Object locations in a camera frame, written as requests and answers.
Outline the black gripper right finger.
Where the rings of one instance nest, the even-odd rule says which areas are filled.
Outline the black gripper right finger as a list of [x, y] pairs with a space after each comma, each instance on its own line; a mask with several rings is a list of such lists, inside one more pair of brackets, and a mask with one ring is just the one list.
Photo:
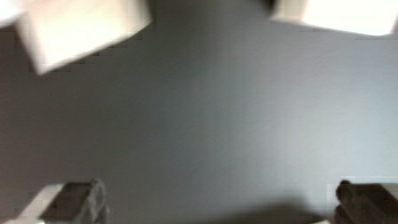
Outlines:
[[335, 224], [398, 224], [398, 183], [340, 182]]

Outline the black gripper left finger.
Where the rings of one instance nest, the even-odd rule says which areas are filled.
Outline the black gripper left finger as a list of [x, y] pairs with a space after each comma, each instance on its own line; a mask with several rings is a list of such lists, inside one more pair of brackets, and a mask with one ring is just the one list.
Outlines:
[[51, 184], [24, 210], [38, 224], [107, 224], [107, 189], [100, 179]]

